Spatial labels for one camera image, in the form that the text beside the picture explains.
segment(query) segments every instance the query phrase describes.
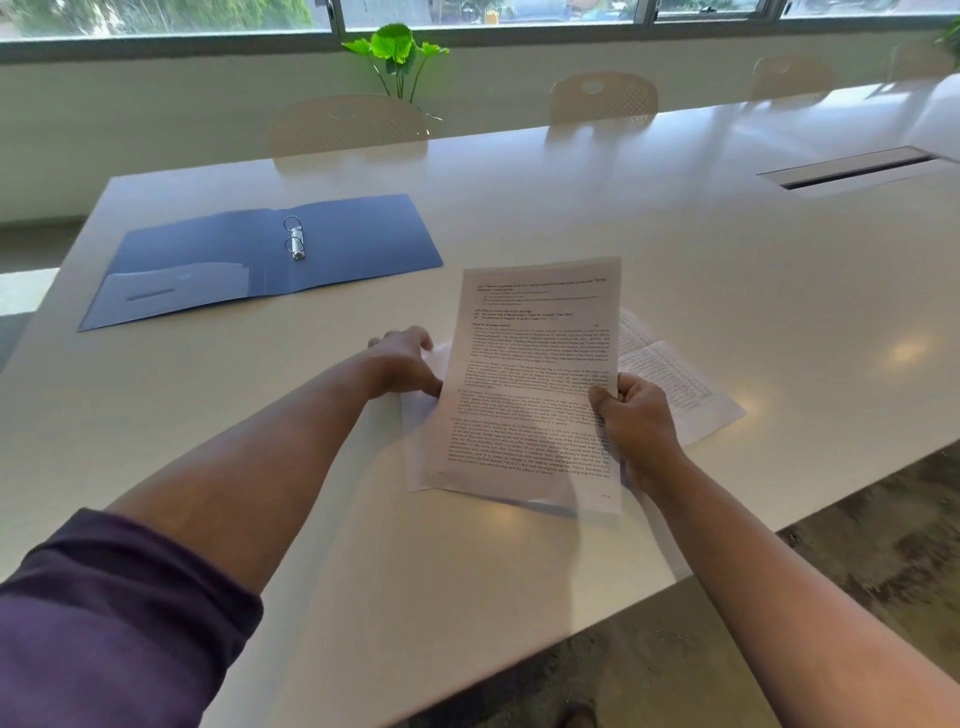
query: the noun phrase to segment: window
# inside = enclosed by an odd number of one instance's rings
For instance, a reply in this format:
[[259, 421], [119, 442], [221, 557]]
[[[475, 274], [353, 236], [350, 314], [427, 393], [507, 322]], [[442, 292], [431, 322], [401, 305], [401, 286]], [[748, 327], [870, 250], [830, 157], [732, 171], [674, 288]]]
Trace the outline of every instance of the window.
[[789, 0], [783, 18], [960, 13], [960, 0]]
[[341, 0], [348, 30], [400, 21], [436, 26], [632, 23], [636, 0]]
[[749, 15], [759, 10], [762, 0], [660, 0], [658, 20], [709, 20], [729, 17], [732, 13]]
[[0, 0], [0, 40], [329, 29], [314, 0]]

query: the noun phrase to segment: hand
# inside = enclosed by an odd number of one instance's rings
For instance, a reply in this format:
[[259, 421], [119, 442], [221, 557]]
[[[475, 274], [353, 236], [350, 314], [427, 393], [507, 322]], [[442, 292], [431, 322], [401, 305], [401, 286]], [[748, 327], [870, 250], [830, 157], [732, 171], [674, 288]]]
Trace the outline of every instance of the hand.
[[433, 349], [430, 334], [421, 327], [404, 331], [387, 331], [382, 339], [373, 338], [367, 350], [360, 354], [370, 362], [373, 371], [372, 397], [387, 392], [425, 392], [439, 397], [444, 383], [437, 379], [420, 349]]
[[670, 405], [656, 384], [621, 372], [619, 397], [603, 387], [590, 387], [593, 409], [607, 426], [607, 436], [627, 464], [627, 475], [644, 492], [650, 491], [686, 459], [677, 441]]

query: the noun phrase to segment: purple shirt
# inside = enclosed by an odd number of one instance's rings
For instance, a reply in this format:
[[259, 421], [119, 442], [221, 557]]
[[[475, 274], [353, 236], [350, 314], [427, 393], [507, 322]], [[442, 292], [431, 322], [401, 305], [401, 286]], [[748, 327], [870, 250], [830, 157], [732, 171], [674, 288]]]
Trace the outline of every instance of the purple shirt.
[[170, 539], [79, 511], [0, 584], [0, 725], [196, 726], [262, 616]]

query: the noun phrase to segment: white wall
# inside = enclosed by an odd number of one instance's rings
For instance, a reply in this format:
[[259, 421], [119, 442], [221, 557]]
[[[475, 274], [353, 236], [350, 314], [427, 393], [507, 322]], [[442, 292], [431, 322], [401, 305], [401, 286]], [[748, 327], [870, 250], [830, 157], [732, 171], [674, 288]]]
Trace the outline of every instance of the white wall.
[[[437, 136], [547, 123], [550, 86], [588, 70], [640, 73], [663, 110], [746, 99], [757, 59], [815, 55], [840, 85], [882, 80], [891, 50], [925, 33], [734, 37], [460, 48], [431, 61], [422, 107]], [[346, 53], [0, 66], [0, 222], [89, 212], [111, 176], [266, 157], [271, 114], [292, 102], [375, 93]]]

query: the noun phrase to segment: chair backrest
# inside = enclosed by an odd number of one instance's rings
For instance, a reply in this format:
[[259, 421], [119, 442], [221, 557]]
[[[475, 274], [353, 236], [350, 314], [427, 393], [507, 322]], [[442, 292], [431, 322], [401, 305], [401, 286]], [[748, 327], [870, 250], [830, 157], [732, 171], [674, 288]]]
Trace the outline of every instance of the chair backrest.
[[270, 127], [270, 156], [375, 147], [427, 137], [416, 108], [390, 96], [324, 96], [283, 109]]
[[659, 108], [657, 87], [633, 73], [581, 73], [556, 82], [550, 90], [551, 124], [652, 115]]
[[809, 56], [771, 56], [754, 66], [751, 101], [833, 91], [833, 71], [820, 59]]
[[956, 61], [947, 51], [929, 40], [898, 45], [890, 54], [887, 81], [891, 84], [910, 79], [943, 79], [953, 73]]

